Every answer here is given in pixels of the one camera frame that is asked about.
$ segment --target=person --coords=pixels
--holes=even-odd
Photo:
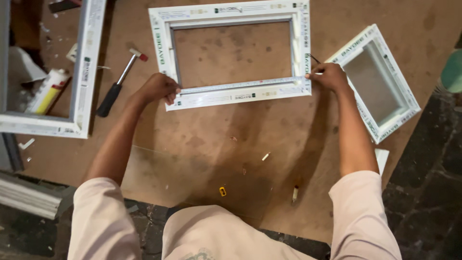
[[[337,64],[325,63],[306,77],[335,92],[339,107],[341,179],[329,192],[334,205],[331,259],[400,260],[398,244],[387,225],[372,142],[345,72]],[[68,259],[141,259],[138,235],[120,185],[141,112],[161,98],[172,104],[178,92],[173,79],[156,73],[127,102],[75,192]],[[168,219],[162,259],[313,258],[212,205],[182,209]]]

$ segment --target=pink sleeve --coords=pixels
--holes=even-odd
[[[334,204],[331,259],[401,260],[387,224],[381,183],[379,174],[359,171],[343,177],[330,189]]]
[[[75,192],[67,258],[141,259],[138,234],[113,180],[91,179]]]

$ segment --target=green object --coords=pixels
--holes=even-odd
[[[449,56],[440,78],[444,88],[449,92],[462,92],[462,49]]]

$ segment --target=dark floor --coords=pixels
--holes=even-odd
[[[405,260],[462,259],[462,114],[454,97],[433,94],[394,171],[383,202]],[[126,200],[143,259],[160,259],[167,208]],[[54,221],[0,205],[0,260],[66,258],[72,209]],[[261,230],[316,259],[329,246]]]
[[[383,192],[403,259],[462,259],[462,114],[433,94]]]

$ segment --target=white plastic frame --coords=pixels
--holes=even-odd
[[[292,77],[189,88],[179,93],[166,110],[233,104],[311,95],[310,4],[270,0],[197,6],[149,8],[159,71],[179,81],[173,30],[289,21],[291,23]]]
[[[2,5],[5,7],[3,11],[6,15],[7,28],[9,26],[9,20],[7,20],[9,19],[9,2],[10,0],[2,1]],[[105,8],[106,0],[82,1],[79,20],[79,48],[74,65],[69,118],[7,111],[7,82],[3,79],[0,94],[0,132],[88,138]],[[8,41],[8,35],[2,38],[2,41]],[[8,59],[5,61],[5,68],[7,68],[7,62]]]
[[[367,109],[364,101],[361,99],[360,95],[356,91],[354,84],[348,79],[348,83],[355,92],[356,103],[358,105],[358,110],[361,114],[361,117],[364,120],[364,123],[369,130],[369,133],[372,136],[372,139],[376,144],[379,144],[383,139],[388,135],[393,133],[398,127],[404,124],[407,120],[413,117],[417,112],[420,111],[419,104],[415,100],[414,95],[409,88],[409,85],[406,82],[401,70],[396,64],[396,61],[391,54],[390,49],[388,48],[385,40],[380,33],[377,25],[368,26],[364,31],[357,35],[353,40],[347,43],[343,48],[341,48],[337,53],[331,56],[326,62],[335,62],[341,67],[347,65],[351,60],[356,58],[359,54],[362,53],[363,48],[374,42],[377,46],[381,57],[385,61],[385,64],[390,71],[393,79],[398,85],[399,91],[405,98],[409,109],[399,113],[385,122],[381,127],[378,126],[377,122],[373,119],[371,113]]]

